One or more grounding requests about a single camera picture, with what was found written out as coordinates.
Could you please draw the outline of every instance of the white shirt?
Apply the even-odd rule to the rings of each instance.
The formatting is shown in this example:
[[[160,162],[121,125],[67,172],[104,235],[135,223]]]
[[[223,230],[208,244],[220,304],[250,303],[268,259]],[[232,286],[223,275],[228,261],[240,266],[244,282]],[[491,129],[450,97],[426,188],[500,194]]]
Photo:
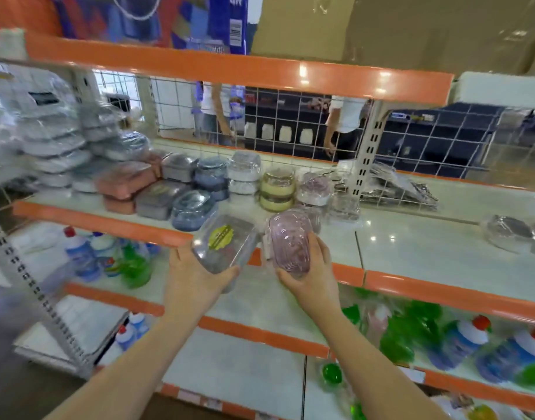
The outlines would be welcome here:
[[[366,98],[332,96],[330,110],[341,109],[336,131],[350,133],[357,129],[361,124],[361,111],[366,102]]]
[[[230,116],[230,89],[231,85],[223,84],[221,86],[221,104],[222,113]],[[203,83],[203,100],[201,101],[201,112],[209,115],[215,115],[215,105],[213,104],[211,83]]]

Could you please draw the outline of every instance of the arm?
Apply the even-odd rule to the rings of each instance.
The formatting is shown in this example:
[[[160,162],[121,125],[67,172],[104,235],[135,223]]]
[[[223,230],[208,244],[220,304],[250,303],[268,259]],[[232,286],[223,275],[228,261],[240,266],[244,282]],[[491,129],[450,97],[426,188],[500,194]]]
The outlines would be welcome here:
[[[326,126],[326,136],[324,137],[324,147],[326,148],[325,152],[330,158],[333,158],[332,155],[336,151],[336,147],[332,143],[332,137],[334,136],[334,132],[337,130],[340,116],[340,108],[330,108],[330,114],[328,115],[328,122]]]
[[[215,107],[215,115],[217,115],[217,120],[221,126],[221,132],[224,135],[230,135],[230,126],[226,121],[225,112],[222,110],[221,90],[222,84],[211,84],[211,98]]]
[[[447,420],[343,315],[330,251],[314,233],[308,238],[311,269],[306,277],[298,281],[281,269],[277,274],[328,341],[368,420]]]
[[[164,316],[133,347],[50,413],[46,420],[136,420],[166,369],[221,291],[238,275],[233,267],[211,274],[191,243],[170,252]]]

